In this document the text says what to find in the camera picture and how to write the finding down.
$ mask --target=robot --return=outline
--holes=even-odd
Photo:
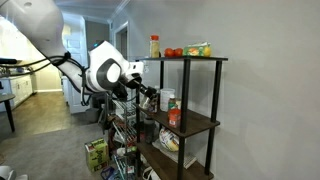
[[[129,62],[107,41],[89,51],[88,68],[72,61],[62,43],[63,17],[53,0],[0,0],[0,15],[13,23],[34,47],[63,72],[82,94],[113,91],[125,98],[125,88],[139,88],[152,96],[156,90],[141,84],[142,62]]]

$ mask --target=hallway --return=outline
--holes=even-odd
[[[70,114],[62,92],[37,93],[12,111],[15,132],[11,132],[6,112],[0,113],[0,142],[90,124],[85,113]]]

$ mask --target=ceiling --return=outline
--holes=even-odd
[[[130,0],[54,0],[62,12],[108,23]]]

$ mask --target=tomato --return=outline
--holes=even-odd
[[[165,57],[172,57],[174,56],[174,50],[171,48],[167,48],[164,50],[164,56]]]
[[[183,49],[182,48],[177,48],[174,50],[174,56],[182,56]]]

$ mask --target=table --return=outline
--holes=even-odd
[[[12,112],[11,112],[11,107],[10,107],[10,100],[15,98],[16,96],[14,94],[0,94],[0,103],[4,102],[4,105],[6,106],[7,110],[7,115],[9,119],[9,123],[11,126],[11,131],[14,132],[14,123],[13,123],[13,118],[12,118]]]

